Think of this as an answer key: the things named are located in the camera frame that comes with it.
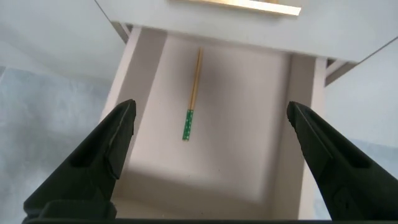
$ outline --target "cabinet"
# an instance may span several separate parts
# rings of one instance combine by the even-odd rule
[[[201,77],[185,142],[199,47]],[[135,26],[103,111],[104,117],[128,98],[137,103],[135,133],[113,195],[119,217],[299,218],[304,161],[285,107],[287,100],[314,105],[314,95],[322,103],[323,83],[315,77],[324,73],[317,63]],[[285,205],[291,198],[276,189],[297,200]]]

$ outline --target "white cabinet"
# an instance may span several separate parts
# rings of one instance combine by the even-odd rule
[[[98,0],[112,21],[359,62],[398,35],[396,0],[292,0],[298,17],[182,0]]]
[[[185,142],[199,47],[201,77]],[[315,61],[133,28],[103,112],[129,98],[137,103],[134,136],[113,194],[119,217],[299,218],[304,160],[285,107],[289,99],[313,105],[316,86],[323,89],[314,81]],[[281,139],[290,142],[287,149]],[[290,150],[296,150],[293,157]],[[289,188],[287,195],[298,200],[284,205],[289,199],[275,189]]]

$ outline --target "wall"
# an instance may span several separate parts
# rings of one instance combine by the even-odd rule
[[[298,17],[188,1],[98,3],[114,21],[353,62],[398,35],[396,0],[308,0]]]
[[[112,80],[124,46],[95,1],[0,1],[1,65]]]
[[[398,147],[398,40],[326,88],[326,120],[350,139]]]
[[[110,83],[14,68],[1,74],[0,223],[19,224],[24,200],[98,124]]]
[[[290,101],[296,101],[322,115],[325,77],[325,58],[293,54],[284,108]],[[316,185],[286,110],[281,125],[271,217],[278,220],[312,219]]]

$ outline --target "gray background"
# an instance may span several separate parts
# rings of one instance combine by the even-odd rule
[[[23,201],[98,124],[111,83],[0,67],[0,223],[20,223]]]

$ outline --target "white surface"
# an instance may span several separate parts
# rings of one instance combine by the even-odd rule
[[[315,57],[293,54],[284,109],[289,101],[309,107],[313,101],[322,102],[322,93],[319,96],[317,94],[319,90],[322,91],[324,84],[321,82],[322,73],[318,75],[317,65],[321,64],[317,63]],[[282,114],[271,217],[276,220],[309,219],[313,213],[313,183],[305,169],[305,160],[294,128],[285,110]]]
[[[118,214],[116,218],[159,218],[159,219],[179,219],[181,216],[165,212],[142,202],[126,200],[125,198],[112,199]]]
[[[349,139],[398,147],[398,40],[326,88],[326,120]]]
[[[199,92],[184,142],[199,45]],[[267,218],[288,67],[282,52],[169,35],[119,197],[187,218]]]
[[[112,80],[125,44],[92,0],[1,0],[0,64]]]
[[[325,115],[325,79],[326,79],[326,58],[315,60],[315,71],[313,74],[313,88],[311,97],[311,109],[319,116]],[[298,210],[299,220],[315,219],[314,202],[317,183],[313,178],[310,168],[304,162],[303,181],[301,186],[300,208]]]
[[[98,0],[114,21],[359,62],[398,35],[396,0],[308,0],[296,17],[166,0]]]

